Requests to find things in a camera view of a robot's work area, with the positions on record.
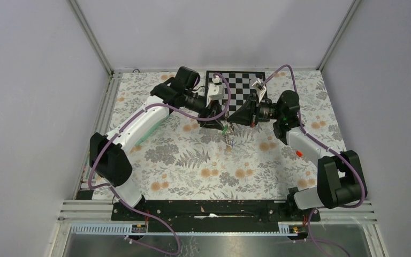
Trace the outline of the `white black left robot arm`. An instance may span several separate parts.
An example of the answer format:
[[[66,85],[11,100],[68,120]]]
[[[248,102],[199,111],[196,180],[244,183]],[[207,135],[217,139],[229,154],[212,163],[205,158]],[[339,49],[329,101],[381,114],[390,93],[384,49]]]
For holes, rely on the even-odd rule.
[[[96,132],[90,138],[90,175],[98,174],[104,186],[110,187],[116,198],[125,205],[124,213],[132,220],[144,215],[144,197],[132,181],[133,167],[128,159],[131,149],[141,142],[173,112],[188,118],[186,108],[198,114],[198,122],[214,122],[222,118],[230,105],[230,85],[220,73],[214,73],[205,96],[195,86],[200,82],[198,72],[182,66],[176,75],[155,86],[139,109],[122,124],[106,134]]]

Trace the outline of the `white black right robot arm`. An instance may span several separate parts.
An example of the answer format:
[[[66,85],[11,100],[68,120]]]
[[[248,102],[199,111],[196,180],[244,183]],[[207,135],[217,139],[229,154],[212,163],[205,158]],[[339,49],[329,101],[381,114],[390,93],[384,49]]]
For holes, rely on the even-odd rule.
[[[295,91],[284,91],[276,103],[260,101],[252,94],[227,121],[254,127],[260,120],[274,120],[275,137],[317,168],[316,186],[291,195],[293,201],[285,207],[288,218],[298,221],[310,208],[361,205],[367,189],[358,154],[352,150],[338,153],[314,138],[305,130],[299,111],[299,96]]]

